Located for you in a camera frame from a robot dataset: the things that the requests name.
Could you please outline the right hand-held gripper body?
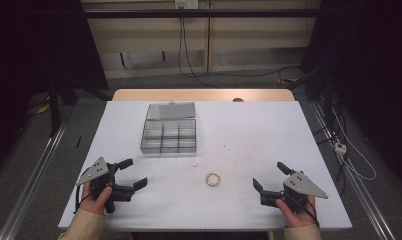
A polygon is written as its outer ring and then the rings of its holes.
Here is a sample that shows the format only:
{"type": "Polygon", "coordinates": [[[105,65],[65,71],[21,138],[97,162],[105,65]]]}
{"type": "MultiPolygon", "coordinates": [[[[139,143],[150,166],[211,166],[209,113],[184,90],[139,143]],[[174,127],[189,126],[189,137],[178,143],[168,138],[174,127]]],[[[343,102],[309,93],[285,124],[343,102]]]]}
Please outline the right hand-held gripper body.
{"type": "Polygon", "coordinates": [[[328,198],[328,194],[302,171],[284,170],[283,173],[288,175],[288,178],[283,181],[283,190],[274,192],[259,186],[261,205],[277,207],[276,200],[281,199],[292,211],[299,211],[307,204],[309,196],[328,198]]]}

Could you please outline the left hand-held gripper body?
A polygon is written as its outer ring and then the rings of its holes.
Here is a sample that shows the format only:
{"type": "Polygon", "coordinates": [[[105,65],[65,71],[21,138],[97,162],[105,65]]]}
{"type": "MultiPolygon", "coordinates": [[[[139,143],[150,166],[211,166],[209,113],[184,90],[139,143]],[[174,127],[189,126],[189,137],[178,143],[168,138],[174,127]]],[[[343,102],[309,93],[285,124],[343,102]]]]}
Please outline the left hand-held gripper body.
{"type": "Polygon", "coordinates": [[[106,187],[112,188],[112,193],[105,203],[107,213],[115,211],[116,202],[130,202],[134,194],[131,186],[116,184],[115,174],[120,170],[118,163],[107,163],[103,157],[99,157],[89,168],[87,168],[76,183],[80,187],[86,182],[90,183],[91,195],[97,198],[106,187]]]}

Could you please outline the person's right hand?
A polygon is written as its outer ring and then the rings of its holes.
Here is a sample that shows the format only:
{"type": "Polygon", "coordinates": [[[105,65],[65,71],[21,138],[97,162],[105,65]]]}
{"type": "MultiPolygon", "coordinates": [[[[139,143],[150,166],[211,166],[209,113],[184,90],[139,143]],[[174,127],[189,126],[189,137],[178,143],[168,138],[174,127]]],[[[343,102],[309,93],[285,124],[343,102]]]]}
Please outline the person's right hand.
{"type": "Polygon", "coordinates": [[[306,225],[317,225],[317,213],[315,208],[315,197],[309,195],[308,203],[304,210],[293,212],[282,199],[276,200],[276,205],[287,221],[288,227],[302,227],[306,225]]]}

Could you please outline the person's left hand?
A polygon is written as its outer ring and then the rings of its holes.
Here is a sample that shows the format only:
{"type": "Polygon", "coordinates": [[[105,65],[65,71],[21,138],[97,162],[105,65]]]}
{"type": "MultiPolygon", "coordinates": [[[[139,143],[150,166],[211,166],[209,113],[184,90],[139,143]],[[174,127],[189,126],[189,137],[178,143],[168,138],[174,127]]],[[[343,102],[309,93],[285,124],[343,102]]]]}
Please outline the person's left hand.
{"type": "Polygon", "coordinates": [[[90,183],[84,184],[80,208],[96,215],[103,215],[105,203],[112,193],[111,187],[106,187],[97,198],[91,195],[90,183]]]}

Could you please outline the clear plastic compartment box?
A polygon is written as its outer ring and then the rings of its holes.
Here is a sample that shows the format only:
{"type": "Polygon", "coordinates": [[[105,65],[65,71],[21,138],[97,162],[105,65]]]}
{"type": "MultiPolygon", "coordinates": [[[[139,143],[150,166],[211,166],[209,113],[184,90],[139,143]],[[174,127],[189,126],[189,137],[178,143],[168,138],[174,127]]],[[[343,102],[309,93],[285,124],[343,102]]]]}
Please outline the clear plastic compartment box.
{"type": "Polygon", "coordinates": [[[197,151],[194,102],[150,104],[140,144],[143,154],[193,154],[197,151]]]}

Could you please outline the white table cover sheet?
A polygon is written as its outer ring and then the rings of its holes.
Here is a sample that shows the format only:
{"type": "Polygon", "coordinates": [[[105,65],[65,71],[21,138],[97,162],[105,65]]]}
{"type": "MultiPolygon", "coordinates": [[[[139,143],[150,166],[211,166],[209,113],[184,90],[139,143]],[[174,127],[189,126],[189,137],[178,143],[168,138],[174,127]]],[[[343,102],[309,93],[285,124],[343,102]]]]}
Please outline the white table cover sheet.
{"type": "Polygon", "coordinates": [[[351,221],[296,101],[198,102],[197,151],[191,156],[155,158],[140,150],[148,105],[107,104],[84,164],[131,158],[116,175],[118,184],[148,184],[108,215],[113,231],[267,231],[285,220],[260,204],[255,178],[279,191],[284,174],[277,163],[303,171],[325,193],[316,202],[324,230],[347,229],[351,221]]]}

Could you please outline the black metal stand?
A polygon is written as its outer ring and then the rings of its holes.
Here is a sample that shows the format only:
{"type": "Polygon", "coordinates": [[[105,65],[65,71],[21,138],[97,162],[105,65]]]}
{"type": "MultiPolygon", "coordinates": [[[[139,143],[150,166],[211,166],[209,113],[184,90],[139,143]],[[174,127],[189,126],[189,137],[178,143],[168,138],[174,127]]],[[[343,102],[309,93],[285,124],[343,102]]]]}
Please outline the black metal stand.
{"type": "Polygon", "coordinates": [[[75,105],[78,101],[71,85],[71,81],[64,76],[53,77],[49,82],[49,106],[51,109],[51,133],[54,137],[60,128],[58,98],[66,105],[75,105]]]}

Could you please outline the black curtain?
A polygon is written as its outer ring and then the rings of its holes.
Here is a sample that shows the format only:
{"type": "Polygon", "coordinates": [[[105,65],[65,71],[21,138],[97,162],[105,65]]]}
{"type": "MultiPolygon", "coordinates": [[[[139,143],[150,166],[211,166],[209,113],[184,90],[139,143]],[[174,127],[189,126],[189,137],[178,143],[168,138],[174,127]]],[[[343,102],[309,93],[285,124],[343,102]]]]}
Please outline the black curtain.
{"type": "Polygon", "coordinates": [[[30,98],[108,87],[82,0],[0,0],[0,164],[30,98]]]}
{"type": "Polygon", "coordinates": [[[402,181],[402,0],[321,0],[301,63],[327,63],[349,109],[402,181]]]}

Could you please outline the black horizontal metal bar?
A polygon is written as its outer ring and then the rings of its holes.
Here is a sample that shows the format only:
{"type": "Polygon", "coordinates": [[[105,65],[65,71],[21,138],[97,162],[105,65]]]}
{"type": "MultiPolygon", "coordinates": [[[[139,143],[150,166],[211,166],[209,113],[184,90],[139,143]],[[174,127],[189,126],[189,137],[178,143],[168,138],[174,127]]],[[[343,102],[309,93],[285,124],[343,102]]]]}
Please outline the black horizontal metal bar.
{"type": "Polygon", "coordinates": [[[198,10],[90,10],[87,18],[303,18],[317,17],[317,9],[198,9],[198,10]]]}

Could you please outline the metal floor rail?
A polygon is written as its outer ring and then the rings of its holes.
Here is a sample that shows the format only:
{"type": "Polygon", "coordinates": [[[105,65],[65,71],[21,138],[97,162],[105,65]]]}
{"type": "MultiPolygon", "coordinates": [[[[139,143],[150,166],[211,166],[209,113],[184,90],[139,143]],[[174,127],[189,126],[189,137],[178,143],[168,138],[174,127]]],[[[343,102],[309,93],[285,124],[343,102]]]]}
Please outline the metal floor rail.
{"type": "Polygon", "coordinates": [[[345,173],[346,179],[353,187],[353,190],[356,193],[357,198],[359,199],[363,209],[365,210],[365,213],[369,221],[371,222],[371,225],[377,233],[378,238],[380,240],[395,240],[395,235],[393,234],[388,221],[384,217],[382,211],[379,209],[378,205],[372,198],[372,195],[365,186],[364,178],[359,175],[347,155],[342,155],[334,149],[334,144],[339,142],[340,139],[335,136],[332,140],[329,141],[329,144],[333,152],[336,154],[338,162],[342,165],[342,170],[345,173]]]}
{"type": "Polygon", "coordinates": [[[0,240],[14,240],[17,232],[23,222],[24,217],[34,199],[36,191],[42,181],[43,176],[58,148],[58,145],[63,137],[65,129],[73,115],[74,107],[67,107],[65,116],[60,123],[58,129],[48,139],[48,142],[39,157],[37,165],[35,166],[29,180],[26,182],[16,204],[12,208],[8,218],[6,219],[3,227],[0,230],[0,240]]]}

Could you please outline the white wall socket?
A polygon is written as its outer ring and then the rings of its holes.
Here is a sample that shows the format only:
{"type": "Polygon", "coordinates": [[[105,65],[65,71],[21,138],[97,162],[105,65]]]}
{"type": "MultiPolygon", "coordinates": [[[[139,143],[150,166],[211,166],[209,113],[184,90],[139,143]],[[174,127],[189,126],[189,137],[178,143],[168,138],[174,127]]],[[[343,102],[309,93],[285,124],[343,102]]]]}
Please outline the white wall socket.
{"type": "Polygon", "coordinates": [[[174,0],[176,9],[195,10],[199,8],[198,0],[174,0]]]}

